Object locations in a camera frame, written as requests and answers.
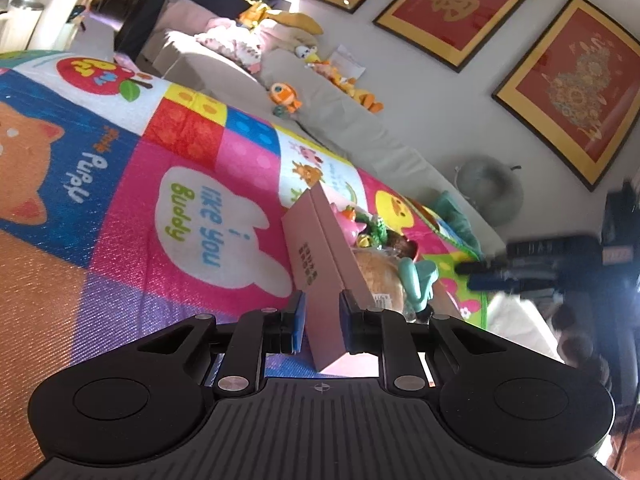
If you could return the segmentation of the pink cardboard box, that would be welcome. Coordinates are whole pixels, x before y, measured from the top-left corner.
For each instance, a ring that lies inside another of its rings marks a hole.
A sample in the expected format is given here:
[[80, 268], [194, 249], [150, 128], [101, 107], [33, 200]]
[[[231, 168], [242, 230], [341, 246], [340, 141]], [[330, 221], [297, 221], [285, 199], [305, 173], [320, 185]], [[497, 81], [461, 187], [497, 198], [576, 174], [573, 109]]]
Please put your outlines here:
[[[326, 198], [321, 185], [303, 192], [282, 218], [288, 258], [294, 282], [306, 294], [305, 332], [314, 369], [337, 377], [378, 376], [378, 358], [370, 353], [354, 356], [345, 348], [340, 322], [340, 293], [348, 289], [363, 310], [375, 309], [349, 244], [346, 232], [355, 225]], [[460, 318], [454, 297], [439, 278], [434, 297], [414, 322], [424, 320], [427, 310]]]

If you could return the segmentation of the teal plastic toy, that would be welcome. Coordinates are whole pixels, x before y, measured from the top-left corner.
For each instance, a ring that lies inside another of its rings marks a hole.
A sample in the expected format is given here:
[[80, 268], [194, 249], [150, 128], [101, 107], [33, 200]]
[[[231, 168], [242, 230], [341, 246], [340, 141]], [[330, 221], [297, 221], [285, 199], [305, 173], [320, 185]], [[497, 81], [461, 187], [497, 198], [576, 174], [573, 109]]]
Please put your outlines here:
[[398, 263], [398, 276], [405, 291], [405, 305], [412, 313], [418, 314], [426, 309], [434, 297], [434, 284], [439, 279], [436, 263], [423, 259], [413, 261], [401, 258]]

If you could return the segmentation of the brown knitted toy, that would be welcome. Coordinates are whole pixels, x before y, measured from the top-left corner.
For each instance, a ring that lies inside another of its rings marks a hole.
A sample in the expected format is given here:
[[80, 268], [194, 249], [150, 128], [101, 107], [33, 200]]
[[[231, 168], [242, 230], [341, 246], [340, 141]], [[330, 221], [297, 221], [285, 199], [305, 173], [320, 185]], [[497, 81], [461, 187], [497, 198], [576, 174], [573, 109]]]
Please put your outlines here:
[[409, 258], [416, 260], [419, 253], [419, 244], [409, 240], [405, 235], [389, 230], [386, 233], [384, 248], [392, 252], [397, 258]]

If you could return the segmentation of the green cloth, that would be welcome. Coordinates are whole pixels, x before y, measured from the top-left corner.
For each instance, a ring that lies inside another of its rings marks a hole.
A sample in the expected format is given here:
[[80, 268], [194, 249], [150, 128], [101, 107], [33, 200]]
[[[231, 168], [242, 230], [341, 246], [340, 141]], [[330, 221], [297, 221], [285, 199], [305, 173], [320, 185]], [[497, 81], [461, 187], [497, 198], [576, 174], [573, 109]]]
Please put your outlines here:
[[477, 255], [482, 253], [482, 246], [480, 246], [480, 241], [472, 230], [470, 220], [456, 203], [454, 196], [452, 196], [450, 192], [445, 191], [440, 193], [439, 196], [431, 201], [430, 208], [448, 224], [450, 229], [456, 233], [457, 237], [459, 237], [466, 246], [474, 250]]

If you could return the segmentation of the grey neck pillow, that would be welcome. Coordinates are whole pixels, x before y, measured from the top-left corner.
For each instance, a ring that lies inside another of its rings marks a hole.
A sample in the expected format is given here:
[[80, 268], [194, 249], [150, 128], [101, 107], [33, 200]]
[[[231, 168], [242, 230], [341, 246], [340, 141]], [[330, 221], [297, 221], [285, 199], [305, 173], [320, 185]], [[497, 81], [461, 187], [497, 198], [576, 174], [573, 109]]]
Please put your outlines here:
[[486, 155], [472, 157], [456, 168], [454, 186], [487, 223], [504, 226], [523, 207], [521, 169]]

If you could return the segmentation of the colourful cartoon play mat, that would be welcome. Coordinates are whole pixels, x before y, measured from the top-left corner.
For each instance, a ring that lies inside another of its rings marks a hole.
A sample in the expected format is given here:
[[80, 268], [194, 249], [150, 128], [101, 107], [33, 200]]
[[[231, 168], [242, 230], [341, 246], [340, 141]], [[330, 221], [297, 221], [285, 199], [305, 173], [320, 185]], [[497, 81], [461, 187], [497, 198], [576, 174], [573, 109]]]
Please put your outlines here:
[[66, 52], [1, 58], [1, 474], [41, 458], [35, 388], [61, 368], [200, 313], [230, 323], [295, 288], [282, 217], [321, 185], [439, 267], [462, 318], [487, 300], [454, 274], [474, 252], [361, 164], [206, 94]]

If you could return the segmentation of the red framed picture, right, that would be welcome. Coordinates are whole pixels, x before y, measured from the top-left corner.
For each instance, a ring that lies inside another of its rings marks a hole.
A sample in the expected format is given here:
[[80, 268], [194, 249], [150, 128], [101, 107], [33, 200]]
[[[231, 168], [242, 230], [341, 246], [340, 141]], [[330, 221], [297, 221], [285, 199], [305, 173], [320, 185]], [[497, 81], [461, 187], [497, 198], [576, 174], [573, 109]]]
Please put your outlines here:
[[492, 98], [592, 191], [639, 119], [639, 39], [567, 0]]

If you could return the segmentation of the orange clownfish plush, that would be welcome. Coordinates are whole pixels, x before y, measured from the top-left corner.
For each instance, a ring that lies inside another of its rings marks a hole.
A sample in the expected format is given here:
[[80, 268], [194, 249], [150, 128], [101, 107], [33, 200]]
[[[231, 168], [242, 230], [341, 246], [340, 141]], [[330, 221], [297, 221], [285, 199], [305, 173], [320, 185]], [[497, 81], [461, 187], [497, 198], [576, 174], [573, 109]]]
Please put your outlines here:
[[273, 114], [279, 117], [295, 114], [303, 105], [295, 89], [284, 82], [275, 82], [269, 89], [269, 97], [274, 104]]

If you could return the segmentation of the orange plush toys row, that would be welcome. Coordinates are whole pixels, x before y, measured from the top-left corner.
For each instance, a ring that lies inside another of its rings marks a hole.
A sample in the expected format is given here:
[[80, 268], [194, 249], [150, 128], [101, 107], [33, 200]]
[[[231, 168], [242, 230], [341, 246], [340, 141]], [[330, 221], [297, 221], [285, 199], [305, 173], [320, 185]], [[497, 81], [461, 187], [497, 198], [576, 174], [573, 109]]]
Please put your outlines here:
[[329, 61], [321, 61], [315, 46], [308, 47], [300, 44], [294, 49], [294, 53], [313, 72], [328, 80], [334, 87], [339, 88], [370, 113], [378, 114], [384, 110], [384, 104], [378, 102], [373, 93], [355, 86], [356, 80], [354, 78], [343, 76]]

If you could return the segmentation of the pink floral blanket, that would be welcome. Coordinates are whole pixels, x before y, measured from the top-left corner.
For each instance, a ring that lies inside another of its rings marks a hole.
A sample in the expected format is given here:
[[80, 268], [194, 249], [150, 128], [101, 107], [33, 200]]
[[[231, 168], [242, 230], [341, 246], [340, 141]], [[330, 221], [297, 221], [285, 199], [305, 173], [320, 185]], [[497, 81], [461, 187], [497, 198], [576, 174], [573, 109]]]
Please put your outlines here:
[[249, 30], [230, 18], [211, 18], [204, 32], [195, 34], [194, 39], [252, 75], [262, 69], [262, 55], [270, 47], [264, 32]]

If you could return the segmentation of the red framed picture, middle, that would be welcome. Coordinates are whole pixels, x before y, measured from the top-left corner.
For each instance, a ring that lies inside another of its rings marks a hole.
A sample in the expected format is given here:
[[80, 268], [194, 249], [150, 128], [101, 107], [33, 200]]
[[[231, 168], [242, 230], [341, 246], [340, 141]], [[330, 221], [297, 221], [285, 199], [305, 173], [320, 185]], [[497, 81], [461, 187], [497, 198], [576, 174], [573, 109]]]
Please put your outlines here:
[[461, 72], [525, 0], [393, 0], [376, 27]]

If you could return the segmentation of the beige sofa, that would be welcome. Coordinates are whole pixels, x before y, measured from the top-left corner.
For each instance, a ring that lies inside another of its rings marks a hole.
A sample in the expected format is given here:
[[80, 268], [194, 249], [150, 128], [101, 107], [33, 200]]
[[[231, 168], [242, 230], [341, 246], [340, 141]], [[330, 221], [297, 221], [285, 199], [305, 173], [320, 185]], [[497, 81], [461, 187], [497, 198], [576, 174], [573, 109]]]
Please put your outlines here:
[[314, 73], [287, 50], [272, 50], [262, 57], [262, 69], [252, 76], [228, 58], [203, 47], [178, 30], [154, 34], [143, 47], [140, 60], [149, 62], [160, 76], [202, 92], [245, 113], [274, 120], [267, 88], [277, 81], [290, 84], [303, 106], [280, 126], [316, 141], [403, 196], [429, 205], [448, 191], [471, 222], [482, 251], [494, 254], [504, 243], [497, 232], [417, 150], [403, 144], [380, 118]]

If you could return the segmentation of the yellow banana plush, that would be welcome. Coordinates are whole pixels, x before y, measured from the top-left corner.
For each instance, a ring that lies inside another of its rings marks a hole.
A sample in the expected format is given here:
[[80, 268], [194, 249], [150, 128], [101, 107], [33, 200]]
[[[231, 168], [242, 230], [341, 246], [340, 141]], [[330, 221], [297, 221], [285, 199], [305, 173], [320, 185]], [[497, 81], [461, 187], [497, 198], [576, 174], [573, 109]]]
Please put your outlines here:
[[255, 28], [265, 20], [273, 20], [281, 25], [298, 28], [314, 36], [323, 34], [322, 27], [311, 16], [299, 12], [273, 10], [263, 2], [252, 4], [239, 15], [240, 23], [249, 29]]

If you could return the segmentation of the white thermos bottle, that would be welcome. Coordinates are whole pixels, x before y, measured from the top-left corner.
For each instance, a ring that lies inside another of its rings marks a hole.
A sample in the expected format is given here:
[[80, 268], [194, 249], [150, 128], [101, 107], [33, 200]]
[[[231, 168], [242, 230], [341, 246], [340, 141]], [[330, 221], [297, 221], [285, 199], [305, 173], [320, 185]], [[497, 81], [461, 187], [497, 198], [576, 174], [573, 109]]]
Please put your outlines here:
[[29, 50], [52, 50], [77, 0], [50, 0], [38, 20]]

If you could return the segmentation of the white kettle jug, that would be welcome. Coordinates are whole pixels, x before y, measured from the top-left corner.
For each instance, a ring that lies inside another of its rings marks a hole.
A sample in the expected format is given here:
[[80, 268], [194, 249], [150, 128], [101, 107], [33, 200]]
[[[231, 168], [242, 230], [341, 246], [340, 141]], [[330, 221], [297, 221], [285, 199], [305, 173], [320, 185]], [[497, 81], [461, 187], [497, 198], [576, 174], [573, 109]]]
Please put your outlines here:
[[27, 48], [46, 3], [47, 0], [6, 0], [1, 12], [1, 53]]

